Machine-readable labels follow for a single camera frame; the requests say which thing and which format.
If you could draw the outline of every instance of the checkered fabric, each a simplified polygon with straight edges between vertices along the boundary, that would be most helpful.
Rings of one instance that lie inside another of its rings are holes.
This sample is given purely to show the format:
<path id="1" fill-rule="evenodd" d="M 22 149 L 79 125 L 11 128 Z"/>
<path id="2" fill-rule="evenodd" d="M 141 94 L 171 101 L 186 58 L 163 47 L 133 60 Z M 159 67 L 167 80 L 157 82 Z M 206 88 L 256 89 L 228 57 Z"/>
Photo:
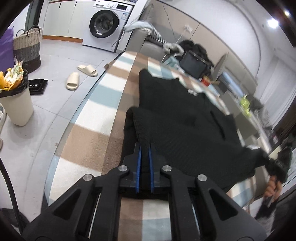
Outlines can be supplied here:
<path id="1" fill-rule="evenodd" d="M 213 87 L 207 88 L 142 54 L 124 52 L 98 79 L 61 138 L 45 185 L 49 205 L 84 174 L 99 176 L 118 166 L 126 111 L 139 104 L 138 74 L 143 68 L 156 77 L 178 77 L 189 92 L 205 92 L 213 104 L 229 114 Z M 253 198 L 255 187 L 255 178 L 250 178 L 227 194 L 243 207 Z M 118 240 L 171 240 L 168 202 L 122 198 Z"/>

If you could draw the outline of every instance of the human hand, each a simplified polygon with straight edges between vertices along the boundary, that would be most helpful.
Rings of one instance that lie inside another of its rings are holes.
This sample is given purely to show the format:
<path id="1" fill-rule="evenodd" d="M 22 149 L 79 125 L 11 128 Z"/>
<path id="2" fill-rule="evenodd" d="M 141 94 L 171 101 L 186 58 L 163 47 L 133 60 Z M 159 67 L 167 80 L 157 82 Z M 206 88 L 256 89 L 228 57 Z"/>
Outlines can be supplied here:
<path id="1" fill-rule="evenodd" d="M 277 183 L 275 183 L 275 181 L 276 181 L 276 176 L 271 176 L 269 178 L 268 186 L 265 189 L 265 192 L 263 195 L 264 198 L 271 197 L 274 195 L 272 202 L 274 202 L 279 198 L 282 190 L 281 182 L 278 181 Z"/>

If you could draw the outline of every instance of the metal screw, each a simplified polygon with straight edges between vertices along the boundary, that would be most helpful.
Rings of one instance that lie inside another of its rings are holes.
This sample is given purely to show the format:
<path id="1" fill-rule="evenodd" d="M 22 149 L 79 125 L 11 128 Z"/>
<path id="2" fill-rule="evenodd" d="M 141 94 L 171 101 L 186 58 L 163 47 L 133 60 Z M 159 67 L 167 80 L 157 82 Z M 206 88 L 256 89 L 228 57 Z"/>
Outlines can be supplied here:
<path id="1" fill-rule="evenodd" d="M 197 176 L 197 179 L 200 180 L 201 182 L 204 182 L 204 181 L 207 180 L 207 176 L 204 175 L 204 174 L 199 174 L 199 175 Z"/>
<path id="2" fill-rule="evenodd" d="M 170 171 L 172 170 L 172 167 L 169 166 L 169 165 L 165 165 L 165 166 L 163 166 L 163 170 L 164 170 L 165 172 L 170 172 Z"/>
<path id="3" fill-rule="evenodd" d="M 83 176 L 83 180 L 85 180 L 85 181 L 90 181 L 92 179 L 92 175 L 90 175 L 90 174 L 85 174 L 84 176 Z"/>
<path id="4" fill-rule="evenodd" d="M 121 172 L 125 172 L 125 171 L 128 170 L 128 167 L 125 166 L 125 165 L 122 165 L 122 166 L 119 166 L 119 167 L 118 167 L 118 170 L 121 171 Z"/>

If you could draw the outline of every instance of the white curtain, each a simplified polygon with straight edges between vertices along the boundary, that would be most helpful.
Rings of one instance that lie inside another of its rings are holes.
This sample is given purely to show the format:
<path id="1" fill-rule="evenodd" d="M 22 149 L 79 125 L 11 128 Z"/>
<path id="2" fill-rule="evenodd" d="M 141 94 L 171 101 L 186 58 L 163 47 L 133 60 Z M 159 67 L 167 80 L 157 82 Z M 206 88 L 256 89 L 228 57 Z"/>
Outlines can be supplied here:
<path id="1" fill-rule="evenodd" d="M 269 112 L 273 127 L 284 116 L 296 96 L 296 73 L 278 59 L 260 101 Z"/>

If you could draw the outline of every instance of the washing machine door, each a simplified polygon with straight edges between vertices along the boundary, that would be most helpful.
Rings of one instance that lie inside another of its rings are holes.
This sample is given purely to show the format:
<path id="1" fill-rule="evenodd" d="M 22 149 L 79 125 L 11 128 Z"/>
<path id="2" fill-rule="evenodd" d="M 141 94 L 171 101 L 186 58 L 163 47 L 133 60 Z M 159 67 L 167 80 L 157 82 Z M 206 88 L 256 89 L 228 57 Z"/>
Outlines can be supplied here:
<path id="1" fill-rule="evenodd" d="M 110 10 L 101 10 L 93 15 L 89 22 L 89 30 L 93 36 L 102 39 L 110 36 L 119 25 L 119 18 Z"/>

